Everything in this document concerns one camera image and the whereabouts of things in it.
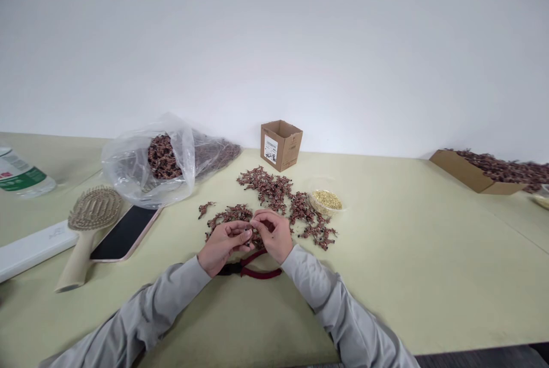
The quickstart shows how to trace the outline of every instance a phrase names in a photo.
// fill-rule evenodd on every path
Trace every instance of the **hairbrush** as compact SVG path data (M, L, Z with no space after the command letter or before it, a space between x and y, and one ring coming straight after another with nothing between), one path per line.
M84 192L69 213L67 226L78 234L78 242L59 277L56 292L70 291L86 283L93 239L98 231L113 226L118 220L122 198L104 186Z

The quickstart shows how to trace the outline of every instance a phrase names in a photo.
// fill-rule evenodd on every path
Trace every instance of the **green label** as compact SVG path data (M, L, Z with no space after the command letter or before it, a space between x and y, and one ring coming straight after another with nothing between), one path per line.
M33 167L20 175L0 180L0 189L8 192L20 191L21 189L36 185L37 183L42 182L44 179L46 179L46 174L43 173L40 169Z

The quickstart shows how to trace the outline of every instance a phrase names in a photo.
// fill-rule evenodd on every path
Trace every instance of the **open cardboard box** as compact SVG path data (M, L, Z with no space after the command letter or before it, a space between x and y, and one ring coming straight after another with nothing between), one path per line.
M261 157L282 172L297 163L303 131L277 120L261 125Z
M488 176L485 176L482 169L471 165L467 159L459 156L454 151L436 151L435 154L431 156L430 161L444 169L454 178L459 179L477 193L512 195L528 186L528 184L495 182Z

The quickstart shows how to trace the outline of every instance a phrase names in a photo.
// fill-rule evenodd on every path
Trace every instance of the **plastic bag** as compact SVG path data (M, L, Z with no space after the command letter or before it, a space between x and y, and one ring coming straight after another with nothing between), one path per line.
M148 161L151 141L162 134L170 136L182 171L181 176L173 179L155 178ZM209 178L241 152L240 146L224 138L204 135L166 113L142 129L109 141L101 152L101 163L106 178L124 199L142 208L158 209L190 196L197 180Z

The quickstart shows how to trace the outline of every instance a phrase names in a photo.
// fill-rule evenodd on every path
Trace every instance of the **hand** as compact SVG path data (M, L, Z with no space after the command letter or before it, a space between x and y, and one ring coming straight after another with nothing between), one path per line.
M225 266L233 252L249 252L254 249L253 243L250 246L244 245L251 237L250 222L233 221L218 225L198 253L198 263L213 278Z
M253 214L251 224L261 235L269 255L282 265L293 249L288 219L270 209L260 209Z

